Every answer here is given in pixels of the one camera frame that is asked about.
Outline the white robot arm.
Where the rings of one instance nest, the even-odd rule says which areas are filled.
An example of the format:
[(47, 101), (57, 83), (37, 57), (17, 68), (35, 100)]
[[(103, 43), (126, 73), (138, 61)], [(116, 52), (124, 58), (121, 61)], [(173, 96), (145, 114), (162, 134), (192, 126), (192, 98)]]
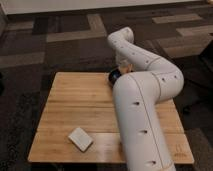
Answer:
[(156, 112), (156, 104), (177, 96), (184, 85), (181, 70), (164, 57), (134, 44), (124, 27), (108, 36), (119, 66), (133, 69), (113, 86), (113, 99), (128, 171), (176, 171)]

